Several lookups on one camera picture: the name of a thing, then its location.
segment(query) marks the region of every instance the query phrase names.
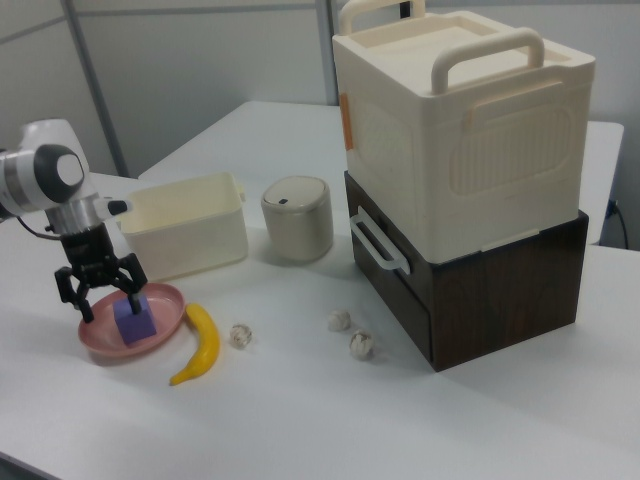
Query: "white handle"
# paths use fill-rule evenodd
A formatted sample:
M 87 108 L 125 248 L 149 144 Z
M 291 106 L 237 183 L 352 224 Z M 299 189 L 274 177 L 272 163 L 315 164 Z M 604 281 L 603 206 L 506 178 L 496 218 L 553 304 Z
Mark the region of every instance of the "white handle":
M 449 70 L 454 65 L 474 58 L 493 55 L 521 47 L 529 47 L 529 67 L 539 68 L 544 64 L 544 41 L 538 32 L 531 28 L 516 28 L 507 33 L 497 33 L 474 43 L 458 45 L 443 50 L 431 70 L 431 90 L 434 95 L 447 91 Z
M 376 222 L 373 221 L 364 208 L 358 207 L 358 214 L 351 217 L 349 219 L 349 223 L 351 224 L 351 231 L 356 237 L 358 237 L 358 240 L 362 242 L 364 248 L 367 249 L 373 259 L 378 263 L 378 265 L 380 265 L 380 268 L 385 270 L 396 270 L 397 268 L 400 268 L 407 275 L 411 273 L 409 262 L 405 256 L 402 255 L 400 250 L 398 250 L 391 240 L 389 240 L 389 237 L 380 230 L 380 227 L 378 227 Z M 376 247 L 373 246 L 367 236 L 362 232 L 362 230 L 360 230 L 358 223 L 363 223 L 369 229 L 371 234 L 376 237 L 376 240 L 378 240 L 389 255 L 393 257 L 392 260 L 385 260 L 382 255 L 380 255 L 380 252 L 376 250 Z
M 340 10 L 340 35 L 349 35 L 352 32 L 352 22 L 356 15 L 378 8 L 396 5 L 405 0 L 349 0 Z M 424 17 L 424 0 L 411 0 L 413 3 L 412 17 Z

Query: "storage box lid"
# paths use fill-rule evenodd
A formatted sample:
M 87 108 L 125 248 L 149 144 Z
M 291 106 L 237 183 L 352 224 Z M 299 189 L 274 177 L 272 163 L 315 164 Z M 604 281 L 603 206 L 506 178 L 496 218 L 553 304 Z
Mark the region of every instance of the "storage box lid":
M 426 14 L 356 33 L 343 32 L 334 42 L 423 97 L 515 71 L 594 63 L 593 57 L 543 40 L 534 30 L 512 28 L 470 12 Z M 592 65 L 589 68 L 576 83 L 592 80 Z

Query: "dark brown wooden box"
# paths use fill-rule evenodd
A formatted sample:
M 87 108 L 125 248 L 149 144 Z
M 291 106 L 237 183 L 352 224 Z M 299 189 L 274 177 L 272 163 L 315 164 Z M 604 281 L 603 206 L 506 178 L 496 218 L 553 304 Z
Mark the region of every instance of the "dark brown wooden box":
M 425 261 L 345 172 L 349 215 L 364 208 L 409 261 L 384 270 L 352 234 L 353 253 L 396 319 L 436 371 L 575 321 L 589 218 L 442 264 Z M 385 257 L 382 245 L 362 227 Z

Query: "banana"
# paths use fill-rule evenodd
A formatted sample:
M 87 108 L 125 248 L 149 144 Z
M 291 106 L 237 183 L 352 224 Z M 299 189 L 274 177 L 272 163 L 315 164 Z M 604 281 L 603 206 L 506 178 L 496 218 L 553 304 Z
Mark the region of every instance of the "banana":
M 220 353 L 220 335 L 207 311 L 197 303 L 190 303 L 187 305 L 186 312 L 189 320 L 198 331 L 200 343 L 189 363 L 171 377 L 170 385 L 178 385 L 207 373 Z

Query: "cable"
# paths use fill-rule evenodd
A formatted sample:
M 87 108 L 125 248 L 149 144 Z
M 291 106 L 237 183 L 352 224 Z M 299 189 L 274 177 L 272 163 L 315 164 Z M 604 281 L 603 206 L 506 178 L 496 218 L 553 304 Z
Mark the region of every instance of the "cable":
M 32 230 L 31 228 L 29 228 L 29 225 L 24 223 L 24 220 L 22 220 L 22 218 L 20 218 L 20 217 L 16 217 L 16 218 L 20 222 L 20 225 L 22 225 L 27 230 L 27 232 L 29 232 L 30 234 L 35 235 L 38 238 L 44 238 L 45 240 L 60 240 L 60 237 L 57 236 L 57 235 L 47 235 L 45 233 L 38 233 L 38 232 Z
M 624 235 L 624 248 L 629 250 L 629 237 L 627 237 L 627 226 L 624 224 L 624 218 L 622 218 L 622 212 L 620 208 L 616 207 L 618 216 L 620 217 L 620 224 L 622 225 L 622 234 Z
M 629 250 L 629 236 L 627 235 L 627 225 L 624 223 L 622 212 L 620 211 L 620 207 L 618 207 L 618 201 L 609 199 L 609 203 L 607 204 L 607 210 L 604 214 L 604 218 L 607 219 L 613 215 L 618 215 L 620 217 L 620 224 L 622 225 L 622 234 L 624 236 L 624 248 L 626 250 Z

